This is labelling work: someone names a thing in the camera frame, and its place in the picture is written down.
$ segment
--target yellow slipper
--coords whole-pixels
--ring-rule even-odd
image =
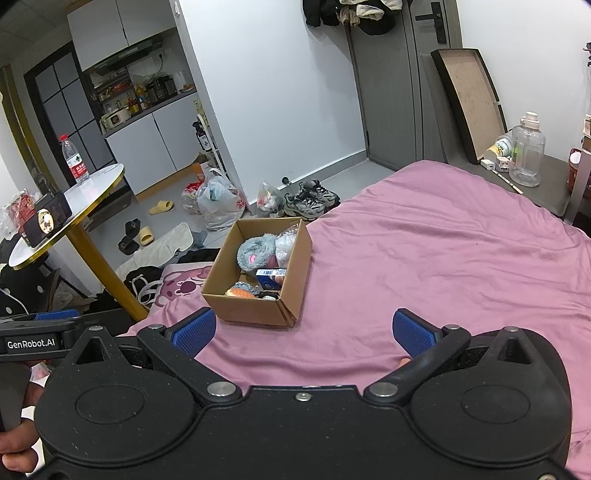
[[[154,205],[150,209],[150,215],[156,215],[158,213],[168,212],[172,207],[174,207],[173,202],[166,202],[164,200],[160,200],[156,205]]]
[[[142,247],[151,244],[154,241],[154,233],[149,226],[145,226],[139,231],[139,244]]]

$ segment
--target range hood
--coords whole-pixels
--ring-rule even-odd
[[[143,59],[153,50],[158,50],[162,47],[162,36],[155,35],[147,40],[141,41],[132,45],[108,59],[97,63],[91,67],[90,72],[96,72],[99,75],[105,75],[113,70],[119,70],[122,67],[129,65],[137,60]]]

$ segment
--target kitchen counter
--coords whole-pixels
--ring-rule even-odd
[[[177,96],[169,98],[168,100],[165,100],[162,103],[159,103],[156,106],[153,106],[152,108],[149,108],[147,110],[144,110],[142,112],[140,112],[138,115],[133,116],[132,118],[130,118],[129,120],[127,120],[126,122],[122,123],[121,125],[118,125],[116,128],[114,128],[113,130],[109,130],[107,133],[105,133],[103,135],[104,138],[108,138],[111,135],[113,135],[114,133],[117,133],[119,130],[124,129],[125,127],[127,127],[128,125],[131,125],[133,122],[135,122],[136,120],[139,120],[140,118],[145,117],[146,115],[149,115],[151,113],[154,113],[156,110],[159,110],[160,108],[162,108],[163,106],[167,106],[170,105],[173,102],[176,102],[177,100],[180,100],[181,98],[185,98],[186,96],[192,95],[194,93],[197,92],[197,89],[191,89],[188,92],[184,92],[184,93],[179,93]],[[197,120],[197,111],[195,110],[195,120]]]

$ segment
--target desk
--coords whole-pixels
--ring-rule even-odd
[[[123,179],[124,172],[123,165],[111,165],[94,172],[90,179],[82,185],[76,185],[66,191],[64,195],[72,209],[70,219],[51,238],[45,239],[35,248],[29,247],[22,238],[19,239],[10,255],[8,265],[15,270],[20,270],[42,256],[62,237],[67,236],[108,292],[114,296],[115,300],[136,322],[139,322],[147,317],[148,312],[117,277],[98,249],[90,241],[86,231],[79,225],[100,202],[108,197],[109,193]]]
[[[448,157],[447,162],[454,167],[461,168],[491,183],[495,183],[508,192],[517,194],[513,188],[482,165],[474,165],[460,156]],[[528,197],[538,207],[549,210],[558,218],[564,216],[570,200],[570,191],[566,184],[569,177],[569,164],[567,162],[545,155],[542,162],[541,182],[537,187],[519,185],[511,180],[508,173],[502,173],[501,175],[517,185],[523,191],[524,196]]]

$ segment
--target kitchen cabinet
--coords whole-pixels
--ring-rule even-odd
[[[82,70],[129,46],[116,0],[82,5],[68,15],[68,23]]]
[[[188,95],[153,113],[177,170],[189,166],[201,152],[199,140],[193,128],[193,122],[197,121],[197,110],[194,104],[197,98],[197,93]]]
[[[125,178],[134,193],[177,171],[152,114],[107,137],[107,143],[117,162],[125,166]]]
[[[168,0],[117,0],[129,45],[176,26]]]

